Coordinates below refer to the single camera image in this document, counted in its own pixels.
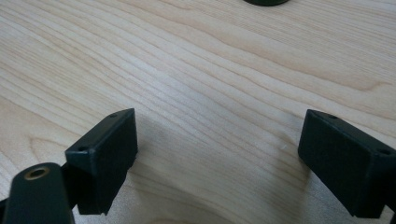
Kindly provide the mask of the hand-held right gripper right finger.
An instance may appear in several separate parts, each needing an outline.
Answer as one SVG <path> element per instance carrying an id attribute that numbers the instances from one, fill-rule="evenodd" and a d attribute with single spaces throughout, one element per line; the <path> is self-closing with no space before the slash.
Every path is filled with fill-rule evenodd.
<path id="1" fill-rule="evenodd" d="M 309 109 L 298 155 L 350 215 L 396 217 L 396 149 L 336 116 Z"/>

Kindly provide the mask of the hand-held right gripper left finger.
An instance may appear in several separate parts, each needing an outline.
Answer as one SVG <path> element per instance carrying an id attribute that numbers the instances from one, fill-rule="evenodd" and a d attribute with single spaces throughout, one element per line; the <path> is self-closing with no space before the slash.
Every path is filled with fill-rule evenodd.
<path id="1" fill-rule="evenodd" d="M 82 215 L 107 214 L 138 152 L 132 108 L 106 116 L 65 152 L 69 205 Z"/>

